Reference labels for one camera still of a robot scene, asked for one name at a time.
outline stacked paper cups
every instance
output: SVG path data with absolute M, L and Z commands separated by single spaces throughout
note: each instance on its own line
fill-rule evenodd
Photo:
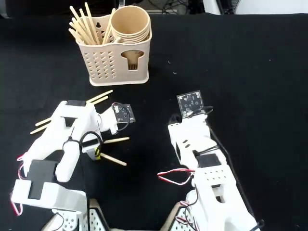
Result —
M 148 13 L 137 6 L 119 8 L 111 16 L 111 31 L 122 43 L 134 44 L 148 38 L 151 20 Z

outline wire bundle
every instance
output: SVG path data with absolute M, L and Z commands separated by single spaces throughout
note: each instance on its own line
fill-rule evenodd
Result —
M 198 191 L 197 191 L 197 188 L 196 188 L 196 193 L 197 193 L 197 198 L 196 198 L 196 200 L 193 203 L 189 204 L 186 201 L 180 201 L 180 204 L 185 207 L 185 210 L 184 210 L 185 218 L 180 217 L 180 216 L 176 216 L 175 220 L 178 223 L 180 223 L 180 224 L 189 225 L 192 228 L 192 230 L 194 230 L 194 231 L 199 231 L 199 228 L 197 226 L 197 222 L 196 222 L 195 218 L 193 217 L 193 222 L 190 222 L 190 220 L 187 218 L 187 214 L 186 214 L 186 212 L 188 210 L 188 207 L 196 204 L 197 201 L 198 201 Z
M 164 175 L 171 173 L 171 172 L 187 172 L 187 173 L 189 173 L 189 177 L 184 182 L 181 182 L 181 183 L 163 177 Z M 184 184 L 187 184 L 189 182 L 189 180 L 193 177 L 194 172 L 195 172 L 194 170 L 191 170 L 191 169 L 188 169 L 188 168 L 176 168 L 176 169 L 172 169 L 172 170 L 167 171 L 167 172 L 159 172 L 157 174 L 157 176 L 160 180 L 163 180 L 163 181 L 166 181 L 166 182 L 169 182 L 169 183 L 172 183 L 172 184 L 176 184 L 176 185 L 184 185 Z

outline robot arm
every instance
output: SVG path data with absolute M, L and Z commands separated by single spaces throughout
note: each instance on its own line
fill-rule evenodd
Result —
M 86 132 L 94 131 L 102 138 L 101 132 L 108 130 L 112 134 L 118 130 L 116 116 L 111 107 L 102 114 L 98 114 L 92 103 L 76 106 L 72 105 L 70 101 L 61 102 L 44 133 L 34 141 L 23 156 L 25 176 L 30 170 L 32 160 L 44 160 L 52 152 L 63 149 L 64 155 L 57 165 L 55 173 L 59 182 L 68 182 L 74 172 L 80 152 L 77 142 L 67 142 L 69 137 L 79 141 Z M 96 138 L 93 134 L 89 134 L 84 141 Z
M 201 93 L 178 96 L 182 122 L 168 125 L 179 162 L 195 171 L 187 194 L 187 208 L 202 231 L 260 231 L 247 211 L 234 175 L 216 142 L 211 139 Z

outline paper cup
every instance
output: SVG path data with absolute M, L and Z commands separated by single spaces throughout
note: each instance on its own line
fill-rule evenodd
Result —
M 124 6 L 112 15 L 110 25 L 115 37 L 135 37 L 148 30 L 150 17 L 143 8 Z

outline chopstick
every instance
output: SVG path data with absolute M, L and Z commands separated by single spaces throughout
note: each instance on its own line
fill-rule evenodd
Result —
M 100 102 L 102 102 L 102 101 L 104 101 L 104 100 L 106 100 L 106 99 L 108 99 L 108 96 L 102 97 L 101 99 L 92 102 L 92 104 L 96 105 L 96 104 L 98 104 L 98 103 L 100 103 Z
M 112 140 L 105 140 L 104 143 L 115 143 L 115 142 L 121 142 L 121 141 L 127 141 L 129 140 L 129 137 L 123 137 L 123 138 L 117 138 Z
M 39 132 L 39 131 L 42 131 L 42 130 L 44 130 L 45 128 L 47 128 L 48 125 L 49 125 L 49 124 L 45 124 L 44 126 L 42 126 L 42 127 L 40 127 L 40 128 L 37 128 L 37 129 L 33 130 L 32 132 L 30 132 L 30 134 L 32 135 L 32 134 L 35 134 L 35 133 L 37 133 L 37 132 Z
M 102 93 L 102 94 L 99 94 L 98 96 L 95 96 L 95 97 L 93 97 L 93 98 L 91 98 L 91 99 L 89 99 L 89 100 L 87 100 L 86 102 L 87 103 L 91 103 L 91 102 L 94 102 L 95 100 L 97 100 L 97 99 L 99 99 L 99 98 L 101 98 L 101 97 L 103 97 L 103 96 L 105 96 L 105 95 L 108 95 L 108 94 L 110 94 L 110 93 L 112 93 L 113 92 L 113 90 L 109 90 L 109 91 L 106 91 L 106 92 L 104 92 L 104 93 Z M 95 104 L 98 104 L 98 103 L 100 103 L 100 102 L 102 102 L 102 101 L 104 101 L 104 100 L 106 100 L 106 99 L 108 99 L 108 98 L 104 98 L 103 100 L 101 100 L 101 101 L 96 101 L 95 103 L 93 103 L 94 105 Z M 49 118 L 47 118 L 47 119 L 44 119 L 44 120 L 42 120 L 42 121 L 39 121 L 39 122 L 37 122 L 36 124 L 35 124 L 35 126 L 36 127 L 38 127 L 38 126 L 40 126 L 40 125 L 42 125 L 42 124 L 45 124 L 45 123 L 48 123 L 48 122 L 50 122 L 51 121 L 51 117 L 49 117 Z
M 107 41 L 109 41 L 109 37 L 110 37 L 110 24 L 111 24 L 111 17 L 112 15 L 115 13 L 116 9 L 113 8 L 112 11 L 111 11 L 111 15 L 110 15 L 110 18 L 109 18 L 109 21 L 108 21 L 108 25 L 107 25 L 107 29 L 105 31 L 105 36 L 104 36 L 104 39 L 103 39 L 103 43 L 102 44 L 106 44 Z
M 92 19 L 92 15 L 91 15 L 91 12 L 90 12 L 90 9 L 89 9 L 89 6 L 88 6 L 87 2 L 85 2 L 85 6 L 86 6 L 87 15 L 88 15 L 88 18 L 89 18 L 89 21 L 90 21 L 90 26 L 92 28 L 93 36 L 95 38 L 96 44 L 99 45 L 100 42 L 99 42 L 97 34 L 96 34 L 96 29 L 95 29 L 95 26 L 94 26 L 94 23 L 93 23 L 93 19 Z
M 40 121 L 40 122 L 37 122 L 37 123 L 35 124 L 35 126 L 38 127 L 38 126 L 41 126 L 42 124 L 45 124 L 45 123 L 50 122 L 50 121 L 51 121 L 51 117 L 49 117 L 49 118 L 47 118 L 47 119 L 44 119 L 44 120 L 42 120 L 42 121 Z
M 91 102 L 93 102 L 93 101 L 99 99 L 100 97 L 103 97 L 103 96 L 105 96 L 105 95 L 110 94 L 110 93 L 113 92 L 113 91 L 114 91 L 114 90 L 109 90 L 109 91 L 106 91 L 106 92 L 104 92 L 104 93 L 102 93 L 102 94 L 100 94 L 100 95 L 98 95 L 98 96 L 95 96 L 95 97 L 93 97 L 93 98 L 87 100 L 87 103 L 91 103 Z
M 69 32 L 73 35 L 73 37 L 76 39 L 79 43 L 84 43 L 87 45 L 100 45 L 101 37 L 100 39 L 97 36 L 96 33 L 96 27 L 94 25 L 94 21 L 88 6 L 88 3 L 85 2 L 86 12 L 88 14 L 88 20 L 86 19 L 86 16 L 82 9 L 79 9 L 81 17 L 77 14 L 76 10 L 73 6 L 70 6 L 69 9 L 73 13 L 74 17 L 72 18 L 72 22 L 70 22 L 70 26 L 75 29 L 70 29 Z M 116 9 L 113 8 L 109 17 L 108 25 L 105 30 L 105 36 L 103 38 L 102 44 L 106 44 L 110 42 L 110 35 L 111 35 L 111 17 L 115 13 Z
M 82 18 L 82 20 L 83 20 L 83 23 L 84 23 L 84 25 L 85 25 L 85 27 L 86 27 L 86 29 L 87 29 L 88 36 L 91 38 L 91 40 L 92 40 L 93 43 L 95 44 L 94 38 L 93 38 L 93 36 L 92 36 L 92 34 L 91 34 L 91 30 L 90 30 L 89 24 L 88 24 L 87 19 L 86 19 L 86 17 L 85 17 L 85 14 L 83 13 L 82 9 L 79 9 L 79 11 L 80 11 L 80 15 L 81 15 L 81 18 Z
M 70 6 L 69 9 L 70 9 L 71 12 L 73 13 L 73 15 L 74 15 L 74 17 L 77 19 L 77 21 L 78 21 L 78 22 L 81 22 L 81 19 L 80 19 L 80 17 L 78 16 L 78 14 L 77 14 L 77 12 L 75 11 L 75 9 L 74 9 L 72 6 Z M 85 26 L 84 26 L 82 23 L 81 23 L 80 25 L 81 25 L 82 29 L 86 30 Z
M 69 29 L 68 31 L 72 34 L 72 36 L 74 36 L 74 38 L 75 38 L 79 43 L 83 43 L 81 37 L 79 36 L 79 34 L 78 34 L 75 30 Z
M 115 163 L 117 163 L 119 165 L 127 166 L 127 163 L 125 163 L 125 162 L 123 162 L 121 160 L 115 159 L 114 157 L 111 157 L 111 156 L 106 155 L 104 153 L 101 153 L 101 157 L 104 157 L 104 158 L 106 158 L 108 160 L 111 160 L 111 161 L 113 161 L 113 162 L 115 162 Z
M 94 41 L 90 39 L 85 30 L 81 27 L 82 23 L 79 23 L 76 18 L 72 18 L 73 24 L 76 27 L 78 33 L 83 37 L 83 39 L 89 44 L 94 45 Z

